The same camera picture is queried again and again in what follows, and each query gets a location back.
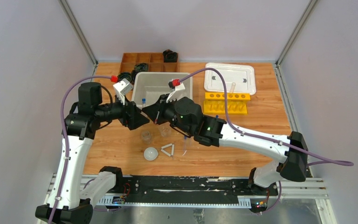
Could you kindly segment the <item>clear glass beaker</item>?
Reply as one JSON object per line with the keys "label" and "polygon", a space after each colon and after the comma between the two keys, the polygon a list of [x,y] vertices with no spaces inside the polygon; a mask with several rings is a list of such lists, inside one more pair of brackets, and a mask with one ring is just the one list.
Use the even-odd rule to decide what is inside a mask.
{"label": "clear glass beaker", "polygon": [[163,138],[170,137],[172,133],[172,129],[169,124],[163,124],[158,126],[158,130],[160,132],[160,135]]}

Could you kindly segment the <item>small clear glass jar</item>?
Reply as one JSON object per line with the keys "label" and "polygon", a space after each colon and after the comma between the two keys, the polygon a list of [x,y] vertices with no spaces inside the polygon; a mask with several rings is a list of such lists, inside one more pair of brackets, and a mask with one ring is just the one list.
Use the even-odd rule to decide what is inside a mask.
{"label": "small clear glass jar", "polygon": [[143,131],[141,139],[145,144],[150,144],[152,142],[152,134],[149,131]]}

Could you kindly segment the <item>white plastic bin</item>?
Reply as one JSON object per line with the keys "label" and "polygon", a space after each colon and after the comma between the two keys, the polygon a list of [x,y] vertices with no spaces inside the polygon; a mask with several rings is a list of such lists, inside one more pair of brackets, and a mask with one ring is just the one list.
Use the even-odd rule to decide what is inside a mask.
{"label": "white plastic bin", "polygon": [[188,76],[181,72],[140,72],[136,76],[131,101],[142,109],[142,99],[146,99],[146,107],[160,99],[167,99],[171,93],[168,83],[173,79]]}

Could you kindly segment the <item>clear test tube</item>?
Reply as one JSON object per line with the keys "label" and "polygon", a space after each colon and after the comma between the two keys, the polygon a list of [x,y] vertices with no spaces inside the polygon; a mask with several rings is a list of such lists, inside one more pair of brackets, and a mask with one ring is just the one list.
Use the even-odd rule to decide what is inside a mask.
{"label": "clear test tube", "polygon": [[235,83],[235,82],[232,82],[232,83],[231,83],[231,87],[230,87],[230,93],[234,93],[235,87],[236,87],[236,83]]}

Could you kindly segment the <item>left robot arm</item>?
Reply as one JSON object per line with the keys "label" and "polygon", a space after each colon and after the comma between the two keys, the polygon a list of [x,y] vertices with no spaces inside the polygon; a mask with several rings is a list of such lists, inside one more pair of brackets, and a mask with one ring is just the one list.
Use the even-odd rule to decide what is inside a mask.
{"label": "left robot arm", "polygon": [[96,132],[114,120],[129,130],[149,122],[136,103],[126,94],[133,86],[127,80],[114,84],[115,96],[103,103],[105,87],[97,82],[78,88],[78,101],[67,116],[62,116],[62,155],[53,189],[44,205],[36,208],[35,217],[49,224],[88,224],[96,204],[111,191],[126,197],[130,184],[121,168],[104,166],[97,177],[81,186],[83,169]]}

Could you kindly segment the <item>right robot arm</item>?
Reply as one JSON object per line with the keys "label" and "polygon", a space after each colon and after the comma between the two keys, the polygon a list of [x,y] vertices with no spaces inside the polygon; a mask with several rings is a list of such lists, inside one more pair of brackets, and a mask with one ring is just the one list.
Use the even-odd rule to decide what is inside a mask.
{"label": "right robot arm", "polygon": [[142,112],[155,124],[168,122],[171,128],[201,145],[234,147],[271,158],[272,162],[250,172],[248,190],[254,195],[282,179],[306,180],[308,149],[299,132],[292,131],[289,136],[273,135],[231,126],[224,119],[204,115],[201,106],[187,97],[169,103],[160,98],[142,108]]}

